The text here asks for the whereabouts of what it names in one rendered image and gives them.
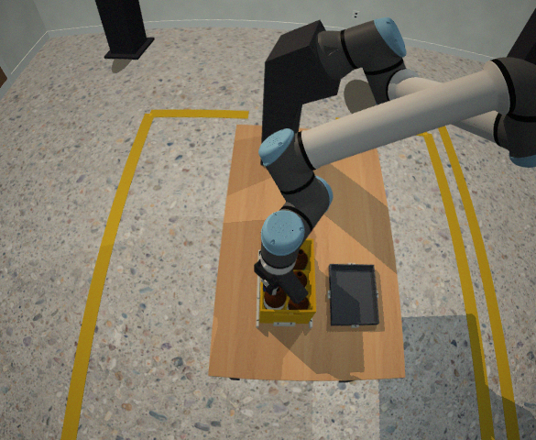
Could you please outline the yellow box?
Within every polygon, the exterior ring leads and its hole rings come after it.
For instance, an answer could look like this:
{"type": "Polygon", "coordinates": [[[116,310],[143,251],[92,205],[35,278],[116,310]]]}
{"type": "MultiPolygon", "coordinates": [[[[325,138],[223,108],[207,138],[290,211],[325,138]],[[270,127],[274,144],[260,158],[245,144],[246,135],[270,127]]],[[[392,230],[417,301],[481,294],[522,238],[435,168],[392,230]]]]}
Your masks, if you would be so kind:
{"type": "Polygon", "coordinates": [[[289,296],[287,295],[286,310],[268,310],[264,306],[264,294],[263,282],[261,281],[261,294],[260,294],[260,323],[273,324],[274,322],[296,323],[296,324],[308,324],[314,314],[316,313],[316,292],[315,292],[315,267],[314,267],[314,249],[306,245],[301,246],[301,249],[310,256],[308,267],[302,272],[307,277],[307,285],[305,289],[309,293],[306,297],[309,299],[310,305],[308,310],[287,310],[287,304],[289,302],[289,296]],[[312,252],[312,253],[311,253],[312,252]],[[310,255],[311,254],[311,255],[310,255]],[[313,264],[313,272],[312,272],[313,264]]]}

